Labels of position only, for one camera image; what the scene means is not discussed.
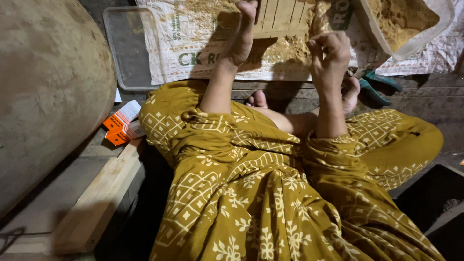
wooden board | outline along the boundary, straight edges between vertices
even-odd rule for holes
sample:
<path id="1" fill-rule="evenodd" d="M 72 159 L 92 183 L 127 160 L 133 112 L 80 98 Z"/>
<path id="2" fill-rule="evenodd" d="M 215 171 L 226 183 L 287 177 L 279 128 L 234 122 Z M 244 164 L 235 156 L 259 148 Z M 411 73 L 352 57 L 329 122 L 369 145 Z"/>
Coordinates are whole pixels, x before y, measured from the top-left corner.
<path id="1" fill-rule="evenodd" d="M 86 253 L 95 248 L 140 168 L 141 140 L 132 140 L 119 157 L 106 163 L 47 239 L 44 253 Z"/>
<path id="2" fill-rule="evenodd" d="M 305 35 L 308 32 L 307 11 L 313 6 L 298 0 L 262 0 L 253 37 L 260 39 Z"/>

cardboard box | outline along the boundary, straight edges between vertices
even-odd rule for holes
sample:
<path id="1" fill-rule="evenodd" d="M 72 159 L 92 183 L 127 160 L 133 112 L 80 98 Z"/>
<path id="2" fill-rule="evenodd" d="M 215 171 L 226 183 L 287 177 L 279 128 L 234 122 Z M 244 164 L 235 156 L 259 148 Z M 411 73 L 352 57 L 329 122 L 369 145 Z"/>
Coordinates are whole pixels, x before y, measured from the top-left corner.
<path id="1" fill-rule="evenodd" d="M 111 117 L 106 119 L 103 122 L 103 125 L 105 125 L 109 131 L 120 131 L 124 125 L 129 124 L 139 116 L 140 108 L 140 104 L 138 104 L 137 101 L 132 100 L 119 109 L 115 114 L 111 115 Z"/>
<path id="2" fill-rule="evenodd" d="M 129 124 L 125 124 L 120 129 L 110 130 L 106 133 L 105 138 L 115 146 L 126 143 L 138 137 L 145 135 L 140 121 L 136 120 Z"/>

orange and white carton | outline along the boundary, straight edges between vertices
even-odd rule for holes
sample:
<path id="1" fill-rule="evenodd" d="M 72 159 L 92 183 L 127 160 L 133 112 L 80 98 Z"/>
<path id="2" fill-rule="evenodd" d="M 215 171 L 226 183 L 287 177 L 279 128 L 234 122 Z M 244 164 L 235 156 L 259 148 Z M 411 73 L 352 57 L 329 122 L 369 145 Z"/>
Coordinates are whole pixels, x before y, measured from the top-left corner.
<path id="1" fill-rule="evenodd" d="M 140 112 L 140 104 L 137 101 L 132 100 L 119 109 L 115 114 L 111 115 L 108 119 L 103 122 L 109 131 L 121 130 L 124 125 L 129 124 Z"/>
<path id="2" fill-rule="evenodd" d="M 142 137 L 143 135 L 145 135 L 145 133 L 140 125 L 140 121 L 136 120 L 123 125 L 120 129 L 108 131 L 105 138 L 117 146 L 135 138 Z"/>

plastic container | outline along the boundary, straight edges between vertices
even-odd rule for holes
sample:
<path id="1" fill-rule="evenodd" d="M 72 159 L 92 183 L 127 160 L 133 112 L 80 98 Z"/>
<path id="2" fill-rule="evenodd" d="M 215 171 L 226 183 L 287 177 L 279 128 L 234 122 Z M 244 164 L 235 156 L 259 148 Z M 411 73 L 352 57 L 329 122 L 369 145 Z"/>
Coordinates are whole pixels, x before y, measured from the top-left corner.
<path id="1" fill-rule="evenodd" d="M 157 38 L 155 16 L 151 7 L 109 7 L 103 12 L 108 44 L 116 65 L 117 80 L 121 88 L 128 91 L 156 90 L 160 85 L 152 85 L 152 75 L 163 77 L 163 66 L 159 73 L 150 71 L 150 55 L 161 62 L 160 52 L 147 51 L 145 35 Z"/>
<path id="2" fill-rule="evenodd" d="M 424 30 L 411 38 L 397 52 L 393 53 L 380 30 L 377 19 L 369 8 L 367 0 L 354 1 L 357 10 L 356 15 L 361 25 L 367 32 L 371 31 L 384 52 L 391 55 L 393 59 L 397 61 L 405 60 L 412 54 L 420 51 L 423 46 L 448 28 L 454 20 L 454 6 L 451 0 L 424 0 L 424 2 L 440 17 L 440 21 L 434 27 Z"/>

person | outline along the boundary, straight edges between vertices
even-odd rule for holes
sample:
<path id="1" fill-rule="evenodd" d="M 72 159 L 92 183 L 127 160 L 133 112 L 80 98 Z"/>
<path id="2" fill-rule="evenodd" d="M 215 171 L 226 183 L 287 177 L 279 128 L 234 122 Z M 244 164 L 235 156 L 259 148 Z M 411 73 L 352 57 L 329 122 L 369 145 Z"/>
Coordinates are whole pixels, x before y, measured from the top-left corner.
<path id="1" fill-rule="evenodd" d="M 150 260 L 444 260 L 387 193 L 438 154 L 440 131 L 392 109 L 345 120 L 359 82 L 342 95 L 343 32 L 308 41 L 318 109 L 280 114 L 260 91 L 231 101 L 257 2 L 237 7 L 209 84 L 165 84 L 140 111 L 148 143 L 174 169 Z"/>

